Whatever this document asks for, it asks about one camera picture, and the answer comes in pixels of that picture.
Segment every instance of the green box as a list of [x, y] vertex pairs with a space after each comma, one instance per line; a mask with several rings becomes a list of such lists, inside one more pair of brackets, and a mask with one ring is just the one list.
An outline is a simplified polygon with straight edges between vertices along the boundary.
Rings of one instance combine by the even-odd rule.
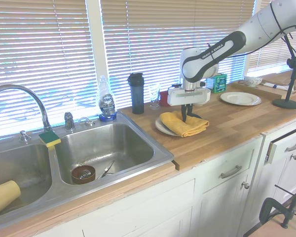
[[226, 91], [226, 82], [227, 75], [226, 74], [218, 74], [213, 76], [212, 78], [207, 79], [207, 87], [213, 93], [221, 93]]

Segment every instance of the dish soap bottle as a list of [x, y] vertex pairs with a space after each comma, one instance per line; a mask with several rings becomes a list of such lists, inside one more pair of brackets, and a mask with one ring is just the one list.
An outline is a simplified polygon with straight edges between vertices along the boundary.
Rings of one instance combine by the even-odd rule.
[[99, 107], [101, 114], [100, 121], [111, 121], [116, 119], [115, 103], [113, 94], [104, 75], [100, 76], [99, 82]]

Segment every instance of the plate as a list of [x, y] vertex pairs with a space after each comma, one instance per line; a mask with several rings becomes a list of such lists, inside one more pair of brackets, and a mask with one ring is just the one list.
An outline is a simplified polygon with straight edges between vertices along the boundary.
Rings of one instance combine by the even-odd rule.
[[156, 126], [156, 128], [157, 128], [159, 131], [161, 131], [161, 132], [163, 132], [163, 133], [165, 133], [165, 134], [172, 135], [172, 136], [178, 136], [178, 135], [175, 134], [173, 131], [171, 131], [170, 129], [168, 129], [168, 128], [166, 127], [166, 125], [164, 125], [164, 124], [162, 123], [162, 121], [161, 121], [160, 118], [157, 118], [157, 119], [156, 119], [155, 126]]
[[227, 92], [221, 95], [221, 99], [234, 105], [244, 106], [258, 105], [262, 102], [260, 97], [244, 92]]

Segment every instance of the white blinds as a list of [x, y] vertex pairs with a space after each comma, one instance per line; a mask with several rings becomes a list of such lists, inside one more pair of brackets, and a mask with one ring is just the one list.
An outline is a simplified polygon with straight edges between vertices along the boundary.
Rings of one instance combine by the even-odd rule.
[[[49, 121], [95, 114], [97, 80], [85, 0], [0, 0], [0, 85], [33, 90]], [[0, 93], [0, 135], [42, 127], [25, 92]]]
[[[213, 45], [252, 16], [254, 0], [101, 0], [108, 74], [118, 107], [131, 104], [127, 77], [144, 73], [163, 90], [179, 82], [180, 53]], [[226, 59], [220, 72], [241, 79], [245, 57]], [[145, 90], [145, 101], [148, 101]]]
[[[270, 0], [261, 0], [261, 9], [270, 4]], [[293, 39], [289, 37], [292, 47], [296, 50], [296, 32], [292, 33]], [[249, 75], [265, 75], [280, 72], [286, 67], [286, 61], [291, 57], [286, 43], [279, 39], [259, 51], [251, 54], [249, 64]]]

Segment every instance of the double sink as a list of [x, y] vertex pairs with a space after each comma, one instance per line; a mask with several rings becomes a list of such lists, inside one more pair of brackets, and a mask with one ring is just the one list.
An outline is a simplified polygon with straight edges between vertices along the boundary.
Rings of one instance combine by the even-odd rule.
[[[53, 128], [61, 143], [47, 148], [33, 133], [28, 143], [18, 137], [0, 140], [0, 184], [14, 180], [21, 195], [0, 213], [0, 228], [171, 162], [173, 155], [117, 113], [110, 122], [83, 123], [67, 132]], [[96, 178], [114, 161], [110, 175], [83, 184], [72, 182], [81, 165], [96, 169]]]

